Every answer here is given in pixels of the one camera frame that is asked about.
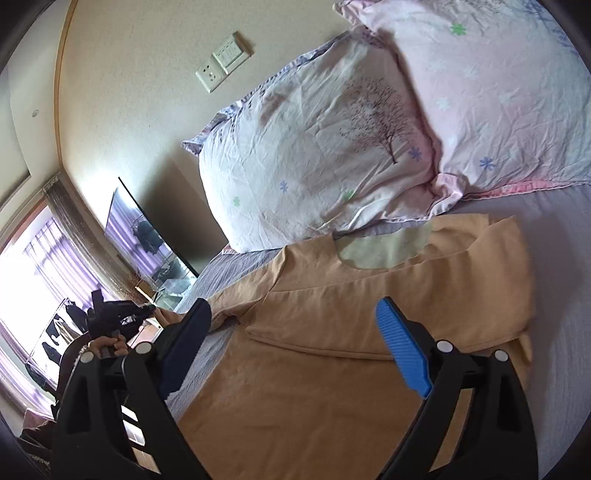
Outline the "person's left hand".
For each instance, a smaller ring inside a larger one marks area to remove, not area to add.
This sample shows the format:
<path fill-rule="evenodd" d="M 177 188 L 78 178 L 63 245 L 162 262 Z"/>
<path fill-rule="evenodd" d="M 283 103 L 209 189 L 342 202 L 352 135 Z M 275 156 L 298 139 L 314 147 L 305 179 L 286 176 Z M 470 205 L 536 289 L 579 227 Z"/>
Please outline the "person's left hand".
<path fill-rule="evenodd" d="M 125 356 L 128 354 L 127 344 L 122 335 L 117 335 L 116 337 L 100 336 L 87 345 L 87 350 L 92 352 L 97 358 L 103 358 L 104 352 L 109 356 Z"/>

